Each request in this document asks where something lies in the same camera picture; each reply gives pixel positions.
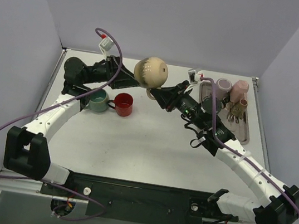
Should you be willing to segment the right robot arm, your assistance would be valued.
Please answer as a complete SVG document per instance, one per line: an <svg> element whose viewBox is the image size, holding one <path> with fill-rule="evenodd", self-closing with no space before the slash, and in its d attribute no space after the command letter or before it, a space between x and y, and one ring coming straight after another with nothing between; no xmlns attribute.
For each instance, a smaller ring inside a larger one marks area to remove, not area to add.
<svg viewBox="0 0 299 224"><path fill-rule="evenodd" d="M253 192L256 201L220 191L207 203L212 217L222 214L256 224L293 224L299 218L299 188L287 186L261 167L217 115L212 97L197 102L187 92L188 82L175 87L151 89L150 93L167 112L177 109L200 131L198 142L226 164Z"/></svg>

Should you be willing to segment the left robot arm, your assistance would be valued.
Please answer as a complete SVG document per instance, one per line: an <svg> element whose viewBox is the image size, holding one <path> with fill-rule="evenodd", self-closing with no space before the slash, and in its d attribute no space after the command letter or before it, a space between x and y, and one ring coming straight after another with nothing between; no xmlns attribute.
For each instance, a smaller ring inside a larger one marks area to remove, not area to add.
<svg viewBox="0 0 299 224"><path fill-rule="evenodd" d="M106 82L112 89L140 84L118 56L109 56L90 66L77 57L70 57L65 61L64 71L63 89L53 105L23 127L9 129L3 164L23 176L52 182L60 195L68 196L74 189L74 182L68 178L71 172L51 161L48 142L87 106L91 96L88 84Z"/></svg>

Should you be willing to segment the green speckled mug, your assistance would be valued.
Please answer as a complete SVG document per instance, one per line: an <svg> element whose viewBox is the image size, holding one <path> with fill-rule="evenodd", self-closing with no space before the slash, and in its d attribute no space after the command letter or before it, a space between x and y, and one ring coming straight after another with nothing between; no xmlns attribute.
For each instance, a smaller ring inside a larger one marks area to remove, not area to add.
<svg viewBox="0 0 299 224"><path fill-rule="evenodd" d="M104 89L94 88L90 95L90 100L85 106L85 109L91 110L95 113L103 113L108 107L109 95Z"/></svg>

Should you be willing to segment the beige round mug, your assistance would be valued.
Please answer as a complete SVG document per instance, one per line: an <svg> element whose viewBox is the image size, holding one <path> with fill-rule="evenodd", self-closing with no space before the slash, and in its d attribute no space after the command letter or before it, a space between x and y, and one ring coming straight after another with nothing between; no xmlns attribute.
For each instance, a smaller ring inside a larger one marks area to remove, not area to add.
<svg viewBox="0 0 299 224"><path fill-rule="evenodd" d="M159 57L147 57L134 67L134 78L146 90L149 99L155 100L151 89L161 89L168 79L168 67Z"/></svg>

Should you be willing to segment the purple mug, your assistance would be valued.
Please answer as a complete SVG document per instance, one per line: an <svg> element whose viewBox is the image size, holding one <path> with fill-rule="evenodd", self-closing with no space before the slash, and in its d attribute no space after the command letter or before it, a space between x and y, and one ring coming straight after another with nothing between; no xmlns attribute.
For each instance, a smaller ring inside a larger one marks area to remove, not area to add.
<svg viewBox="0 0 299 224"><path fill-rule="evenodd" d="M229 95L231 88L232 88L232 83L229 80L225 78L220 78L216 81L213 90L216 98L219 100L223 100Z"/></svg>

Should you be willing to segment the red mug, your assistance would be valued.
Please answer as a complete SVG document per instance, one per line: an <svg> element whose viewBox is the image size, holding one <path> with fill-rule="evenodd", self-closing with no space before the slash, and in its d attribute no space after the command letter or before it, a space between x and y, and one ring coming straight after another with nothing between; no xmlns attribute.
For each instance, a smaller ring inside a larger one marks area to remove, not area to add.
<svg viewBox="0 0 299 224"><path fill-rule="evenodd" d="M107 101L108 106L121 117L127 117L132 113L133 103L133 97L127 93L120 93L113 100Z"/></svg>

